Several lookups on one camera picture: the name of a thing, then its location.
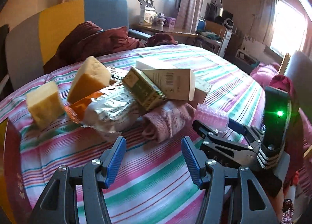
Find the foil-wrapped package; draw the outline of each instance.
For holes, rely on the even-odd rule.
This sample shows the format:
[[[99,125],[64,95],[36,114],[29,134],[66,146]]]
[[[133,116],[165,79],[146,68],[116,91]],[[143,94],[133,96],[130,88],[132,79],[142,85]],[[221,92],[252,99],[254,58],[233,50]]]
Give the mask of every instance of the foil-wrapped package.
[[[140,116],[139,104],[121,83],[105,87],[65,111],[75,123],[93,127],[108,141],[115,140]]]

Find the barcode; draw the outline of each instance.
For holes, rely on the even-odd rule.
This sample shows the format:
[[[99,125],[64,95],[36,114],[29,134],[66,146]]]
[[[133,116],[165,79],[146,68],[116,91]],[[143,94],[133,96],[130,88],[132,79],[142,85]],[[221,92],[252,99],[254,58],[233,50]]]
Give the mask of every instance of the barcode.
[[[174,73],[166,74],[166,85],[173,86],[174,85]]]

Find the blue gripper pad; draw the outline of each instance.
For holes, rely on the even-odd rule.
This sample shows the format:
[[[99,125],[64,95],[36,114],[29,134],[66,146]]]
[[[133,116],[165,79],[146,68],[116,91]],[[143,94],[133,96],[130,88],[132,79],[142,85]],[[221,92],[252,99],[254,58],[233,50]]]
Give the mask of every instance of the blue gripper pad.
[[[205,161],[207,157],[205,153],[196,149],[190,137],[182,138],[181,150],[193,183],[201,189],[204,183],[202,178],[206,175]]]
[[[110,153],[103,162],[103,167],[106,168],[106,179],[104,181],[107,189],[115,182],[119,167],[126,152],[126,139],[118,137]]]

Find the dark red blanket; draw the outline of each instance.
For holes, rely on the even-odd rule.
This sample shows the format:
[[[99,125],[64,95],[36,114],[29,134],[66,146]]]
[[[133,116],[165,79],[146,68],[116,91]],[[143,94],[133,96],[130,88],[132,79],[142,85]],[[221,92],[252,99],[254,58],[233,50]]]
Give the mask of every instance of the dark red blanket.
[[[144,45],[128,36],[126,26],[104,31],[92,22],[79,24],[59,45],[55,55],[43,66],[44,73],[84,61],[89,56],[99,57]]]

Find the sunlight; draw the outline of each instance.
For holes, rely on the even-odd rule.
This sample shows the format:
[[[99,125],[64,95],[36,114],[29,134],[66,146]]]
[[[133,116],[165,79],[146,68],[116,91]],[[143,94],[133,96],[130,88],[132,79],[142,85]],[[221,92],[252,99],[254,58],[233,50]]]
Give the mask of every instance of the sunlight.
[[[281,53],[292,55],[300,49],[304,33],[307,30],[307,22],[302,14],[279,0],[276,6],[276,19],[271,49]]]

